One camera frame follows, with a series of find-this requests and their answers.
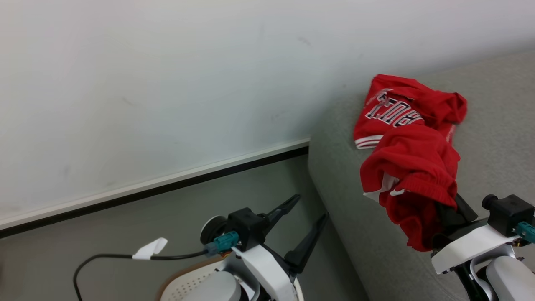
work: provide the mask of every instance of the clothing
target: clothing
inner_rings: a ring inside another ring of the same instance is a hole
[[[379,74],[355,126],[357,148],[375,147],[361,166],[364,195],[386,208],[418,251],[430,251],[442,230],[435,202],[457,210],[460,157],[452,138],[466,113],[467,102],[457,93]]]
[[[358,149],[374,148],[390,129],[422,124],[452,143],[455,124],[467,113],[458,93],[432,90],[415,79],[379,74],[372,80],[353,139]]]
[[[409,124],[387,131],[362,163],[364,195],[386,208],[409,238],[407,245],[430,251],[442,230],[434,202],[454,207],[459,154],[436,130]]]

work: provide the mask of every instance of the robotic arm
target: robotic arm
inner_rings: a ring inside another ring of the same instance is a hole
[[[462,198],[457,203],[467,208]],[[535,208],[516,195],[498,199],[492,194],[483,207],[490,211],[488,219],[450,225],[434,236],[435,271],[455,272],[471,301],[535,300],[535,275],[513,250],[535,242]]]
[[[328,220],[325,213],[308,235],[284,257],[264,244],[275,224],[292,210],[294,195],[268,214],[244,208],[209,220],[201,232],[208,255],[230,252],[220,267],[184,301],[303,301],[297,274],[305,265]]]

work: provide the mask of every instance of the gray fabric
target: gray fabric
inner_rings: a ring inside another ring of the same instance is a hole
[[[486,216],[489,193],[535,195],[535,52],[483,61],[423,76],[431,88],[459,92],[468,115],[457,128],[461,155],[459,193]],[[371,150],[357,150],[352,133],[364,97],[333,102],[312,135],[309,170],[371,301],[468,300],[456,275],[436,275],[429,253],[407,247],[407,238],[385,210],[362,196],[361,163]],[[516,250],[535,268],[535,248]]]

